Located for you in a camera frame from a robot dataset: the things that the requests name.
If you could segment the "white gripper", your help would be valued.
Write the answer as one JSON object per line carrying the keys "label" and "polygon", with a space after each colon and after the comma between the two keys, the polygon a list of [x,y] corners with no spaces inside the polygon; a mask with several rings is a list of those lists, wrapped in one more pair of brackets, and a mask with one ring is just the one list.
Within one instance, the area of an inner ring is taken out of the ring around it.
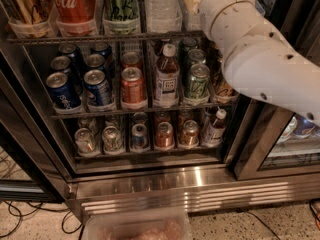
{"label": "white gripper", "polygon": [[200,15],[200,27],[219,48],[228,48],[263,22],[255,0],[184,0],[189,12]]}

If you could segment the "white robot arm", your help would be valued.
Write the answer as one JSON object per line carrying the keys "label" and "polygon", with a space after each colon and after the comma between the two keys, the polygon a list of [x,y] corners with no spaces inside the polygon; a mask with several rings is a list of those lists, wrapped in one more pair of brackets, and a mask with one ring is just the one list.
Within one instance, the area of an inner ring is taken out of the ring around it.
{"label": "white robot arm", "polygon": [[222,73],[237,92],[320,125],[320,68],[288,43],[255,0],[184,0],[222,53]]}

